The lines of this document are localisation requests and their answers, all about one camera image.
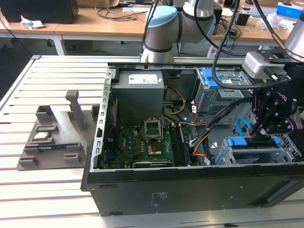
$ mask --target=black computer case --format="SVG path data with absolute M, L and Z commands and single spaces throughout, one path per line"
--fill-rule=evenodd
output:
M 19 22 L 22 15 L 42 23 L 72 24 L 78 13 L 76 0 L 0 0 L 0 7 L 8 22 Z

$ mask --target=paper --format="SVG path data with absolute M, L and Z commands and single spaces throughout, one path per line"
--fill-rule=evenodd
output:
M 158 84 L 157 75 L 129 75 L 129 84 Z
M 22 15 L 21 15 L 21 24 L 28 29 L 40 28 L 45 26 L 44 24 L 42 24 L 40 20 L 28 20 L 24 18 Z
M 229 8 L 223 8 L 222 16 L 231 17 L 233 12 Z
M 295 21 L 291 21 L 291 20 L 281 20 L 280 23 L 278 24 L 278 26 L 281 26 L 285 29 L 293 29 L 295 26 Z

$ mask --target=wire bundle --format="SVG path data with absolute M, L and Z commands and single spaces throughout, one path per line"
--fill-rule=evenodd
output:
M 100 9 L 97 9 L 99 3 L 95 5 L 95 11 L 96 13 L 98 14 L 98 16 L 104 18 L 104 19 L 108 19 L 108 20 L 113 20 L 113 21 L 130 21 L 130 20 L 140 20 L 144 23 L 143 20 L 141 20 L 138 15 L 140 14 L 143 14 L 143 13 L 146 13 L 147 11 L 145 12 L 137 12 L 135 13 L 131 8 L 128 8 L 128 10 L 132 11 L 133 13 L 132 14 L 128 14 L 128 15 L 124 15 L 124 16 L 120 16 L 120 17 L 109 17 L 108 15 L 109 14 L 115 14 L 115 13 L 118 13 L 120 11 L 123 11 L 123 9 L 120 9 L 118 11 L 114 11 L 114 12 L 111 12 L 108 8 L 100 8 Z M 103 10 L 106 10 L 107 13 L 106 14 L 102 14 L 101 11 Z
M 212 117 L 212 119 L 209 121 L 209 123 L 205 126 L 204 132 L 191 142 L 191 144 L 196 145 L 196 147 L 194 149 L 194 152 L 193 152 L 193 156 L 200 155 L 200 154 L 197 153 L 197 150 L 198 150 L 200 144 L 202 144 L 203 142 L 205 142 L 205 145 L 203 144 L 203 147 L 205 149 L 208 148 L 208 144 L 207 144 L 208 141 L 206 139 L 208 138 L 208 135 L 210 134 L 210 131 L 212 130 L 212 128 L 214 127 L 215 124 L 217 124 L 222 118 L 224 118 L 225 116 L 227 116 L 228 114 L 230 114 L 231 111 L 237 105 L 240 105 L 240 104 L 246 103 L 246 102 L 251 102 L 251 101 L 252 101 L 252 97 L 246 97 L 246 98 L 243 98 L 243 99 L 239 99 L 237 101 L 232 102 L 227 107 L 223 108 L 221 111 L 219 111 L 218 113 L 216 113 Z

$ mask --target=sticker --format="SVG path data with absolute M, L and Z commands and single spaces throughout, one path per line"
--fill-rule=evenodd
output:
M 196 106 L 195 105 L 192 106 L 192 112 L 196 113 Z
M 52 147 L 46 146 L 46 147 L 38 147 L 39 150 L 51 150 Z
M 232 81 L 230 79 L 222 80 L 222 82 L 225 84 L 232 84 Z
M 129 75 L 129 84 L 158 84 L 157 75 Z
M 210 148 L 217 148 L 218 147 L 218 143 L 217 142 L 213 142 L 210 146 Z
M 206 165 L 210 165 L 210 161 L 209 161 L 209 159 L 207 157 L 205 157 L 204 162 L 206 163 Z
M 168 192 L 155 192 L 151 195 L 150 207 L 158 207 L 161 204 L 164 204 L 168 198 Z

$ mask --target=black cable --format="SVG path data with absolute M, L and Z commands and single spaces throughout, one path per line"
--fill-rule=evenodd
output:
M 217 61 L 219 59 L 219 55 L 220 55 L 220 52 L 224 46 L 224 43 L 227 39 L 227 36 L 230 32 L 230 29 L 232 27 L 232 24 L 233 24 L 233 21 L 234 21 L 234 18 L 236 17 L 236 14 L 237 14 L 237 10 L 238 10 L 238 6 L 239 6 L 239 2 L 240 0 L 236 0 L 236 6 L 234 8 L 234 11 L 233 11 L 233 14 L 232 14 L 232 17 L 231 17 L 231 21 L 227 27 L 227 31 L 224 35 L 224 38 L 221 42 L 221 44 L 219 45 L 219 48 L 217 49 L 217 52 L 215 54 L 215 58 L 214 58 L 214 61 L 213 61 L 213 64 L 212 64 L 212 78 L 213 80 L 216 82 L 216 84 L 218 84 L 220 87 L 222 88 L 225 88 L 225 89 L 237 89 L 237 90 L 247 90 L 247 89 L 262 89 L 262 88 L 270 88 L 270 87 L 276 87 L 276 86 L 279 86 L 279 85 L 282 85 L 282 84 L 285 84 L 288 82 L 288 79 L 287 78 L 284 78 L 280 81 L 277 81 L 277 82 L 271 82 L 271 83 L 265 83 L 265 84 L 256 84 L 256 85 L 229 85 L 229 84 L 225 84 L 225 83 L 222 83 L 217 75 L 216 75 L 216 66 L 217 66 Z
M 152 19 L 152 17 L 153 17 L 153 14 L 154 14 L 154 12 L 155 12 L 155 10 L 156 10 L 156 7 L 157 7 L 157 5 L 158 5 L 158 1 L 159 1 L 159 0 L 156 0 L 155 7 L 154 7 L 153 11 L 152 11 L 152 8 L 153 8 L 153 5 L 154 5 L 154 2 L 152 2 L 151 7 L 150 7 L 150 11 L 149 11 L 149 14 L 148 14 L 148 17 L 147 17 L 148 20 L 147 20 L 147 23 L 146 23 L 146 25 L 145 25 L 145 27 L 144 27 L 144 32 L 143 32 L 143 37 L 142 37 L 142 52 L 143 52 L 144 40 L 146 39 L 147 29 L 148 29 L 148 26 L 149 26 L 149 24 L 150 24 L 150 21 L 151 21 L 151 19 Z
M 106 13 L 105 15 L 102 15 L 100 12 L 103 11 L 103 10 L 105 10 L 105 9 L 107 10 L 107 13 Z M 101 8 L 101 9 L 99 9 L 99 10 L 96 11 L 96 12 L 97 12 L 98 16 L 100 16 L 100 17 L 102 17 L 102 18 L 104 18 L 104 19 L 113 20 L 113 21 L 130 21 L 130 20 L 137 20 L 137 19 L 141 20 L 140 18 L 138 18 L 137 15 L 146 13 L 146 12 L 138 12 L 138 13 L 135 13 L 135 12 L 134 12 L 133 14 L 128 14 L 128 15 L 124 15 L 124 16 L 120 16 L 120 17 L 114 17 L 114 18 L 108 17 L 108 16 L 107 16 L 109 13 L 114 14 L 114 13 L 120 12 L 120 11 L 122 11 L 122 10 L 123 10 L 123 9 L 118 10 L 118 11 L 116 11 L 116 12 L 110 12 L 108 8 Z
M 178 114 L 174 114 L 174 116 L 176 116 L 180 121 L 184 121 L 181 117 L 180 117 L 180 115 L 178 115 Z
M 214 127 L 214 125 L 216 123 L 218 123 L 222 118 L 224 118 L 225 116 L 227 116 L 229 113 L 232 112 L 232 110 L 242 104 L 242 103 L 247 103 L 247 102 L 252 102 L 252 97 L 245 97 L 242 99 L 238 99 L 232 103 L 230 103 L 228 106 L 226 106 L 225 108 L 223 108 L 222 110 L 220 110 L 219 112 L 217 112 L 212 119 L 208 122 L 208 124 L 205 126 L 204 128 L 204 132 L 197 137 L 192 143 L 194 142 L 199 142 L 203 137 L 206 136 L 206 134 L 208 134 L 211 129 Z
M 177 47 L 177 53 L 179 54 L 179 57 L 181 57 L 180 50 L 179 50 L 179 44 L 178 43 L 176 43 L 176 47 Z
M 269 22 L 268 22 L 268 20 L 267 20 L 267 18 L 266 18 L 266 16 L 265 16 L 265 14 L 263 13 L 263 11 L 262 11 L 260 5 L 258 4 L 257 0 L 253 0 L 253 2 L 255 3 L 256 9 L 257 9 L 258 13 L 261 15 L 261 18 L 263 19 L 263 21 L 265 22 L 265 24 L 266 24 L 266 26 L 267 26 L 269 32 L 270 32 L 271 34 L 274 34 L 275 31 L 272 29 L 271 25 L 269 24 Z
M 33 54 L 18 40 L 17 37 L 6 27 L 6 25 L 3 23 L 2 18 L 0 17 L 0 21 L 2 25 L 5 27 L 5 29 L 17 40 L 17 42 L 32 56 Z
M 201 34 L 204 36 L 204 38 L 213 46 L 215 47 L 217 50 L 218 50 L 218 46 L 213 43 L 213 41 L 206 35 L 206 33 L 203 31 L 203 29 L 201 28 L 200 24 L 199 24 L 199 21 L 198 21 L 198 15 L 197 15 L 197 9 L 198 9 L 198 3 L 199 3 L 199 0 L 197 0 L 195 2 L 195 5 L 194 5 L 194 18 L 195 18 L 195 23 L 197 25 L 197 27 L 199 28 L 199 31 L 201 32 Z M 225 54 L 228 54 L 228 55 L 231 55 L 231 56 L 239 56 L 239 57 L 244 57 L 246 55 L 240 55 L 240 54 L 234 54 L 234 53 L 231 53 L 231 52 L 228 52 L 228 51 L 225 51 L 225 50 L 220 50 L 221 52 L 225 53 Z

